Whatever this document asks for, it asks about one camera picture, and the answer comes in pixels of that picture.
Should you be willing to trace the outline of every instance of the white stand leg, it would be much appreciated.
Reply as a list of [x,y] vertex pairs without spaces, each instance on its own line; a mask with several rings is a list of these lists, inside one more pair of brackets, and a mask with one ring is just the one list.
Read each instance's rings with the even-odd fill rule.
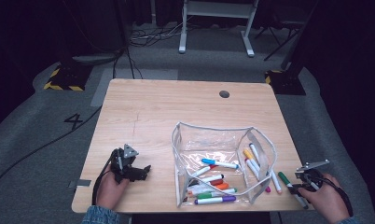
[[188,20],[188,0],[184,3],[184,13],[182,15],[182,32],[179,41],[179,53],[185,53],[187,50],[187,20]]
[[249,36],[249,32],[251,31],[252,22],[254,21],[256,12],[257,12],[257,1],[255,1],[255,3],[252,5],[245,31],[241,31],[241,36],[243,38],[243,43],[245,44],[246,53],[248,54],[248,57],[255,56],[254,50],[252,49],[251,42],[249,41],[248,36]]

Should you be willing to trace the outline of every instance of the hole in table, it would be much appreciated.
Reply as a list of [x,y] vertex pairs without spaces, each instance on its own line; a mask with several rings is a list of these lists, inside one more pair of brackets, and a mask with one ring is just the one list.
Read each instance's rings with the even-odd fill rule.
[[230,97],[230,93],[228,91],[220,91],[219,95],[222,98],[229,98]]

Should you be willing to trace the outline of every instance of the blue marker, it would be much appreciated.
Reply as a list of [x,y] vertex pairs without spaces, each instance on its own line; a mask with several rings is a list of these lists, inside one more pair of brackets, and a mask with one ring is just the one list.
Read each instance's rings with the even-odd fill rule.
[[229,167],[233,169],[238,169],[238,164],[233,164],[233,163],[227,163],[223,161],[214,161],[210,159],[201,159],[202,162],[210,164],[210,165],[218,165],[218,166],[224,166],[224,167]]

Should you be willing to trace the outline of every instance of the sleeve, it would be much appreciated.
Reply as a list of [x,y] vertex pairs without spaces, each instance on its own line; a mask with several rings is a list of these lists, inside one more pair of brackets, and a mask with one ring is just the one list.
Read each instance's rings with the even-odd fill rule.
[[118,213],[100,206],[90,206],[82,224],[119,224]]
[[347,219],[344,219],[343,221],[338,222],[337,224],[360,224],[358,219],[356,217],[349,217]]

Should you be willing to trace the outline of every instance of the gray carpet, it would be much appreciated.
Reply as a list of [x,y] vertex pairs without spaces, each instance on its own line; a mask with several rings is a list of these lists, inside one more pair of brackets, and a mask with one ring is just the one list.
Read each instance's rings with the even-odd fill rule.
[[[250,39],[256,56],[248,58],[239,33],[242,29],[190,31],[185,54],[178,53],[179,36],[150,47],[130,47],[130,53],[143,78],[264,83],[264,72],[280,69],[289,46],[263,62],[276,42],[270,32],[254,39],[258,31],[253,30]],[[276,34],[285,36],[283,31]],[[74,189],[68,186],[80,177],[99,113],[89,118],[104,99],[113,63],[95,66],[85,91],[44,90],[56,65],[37,75],[35,94],[1,123],[0,174],[33,150],[71,132],[72,124],[65,119],[79,114],[87,122],[21,161],[0,180],[0,223],[79,223],[83,218],[71,210]],[[130,64],[126,55],[116,68],[117,77],[127,77]],[[134,73],[140,78],[137,70]],[[333,127],[314,77],[303,70],[299,79],[306,96],[276,98],[301,161],[329,159],[331,163],[321,171],[339,179],[363,223],[375,223],[367,186]],[[326,223],[315,211],[271,212],[274,224],[304,222]]]

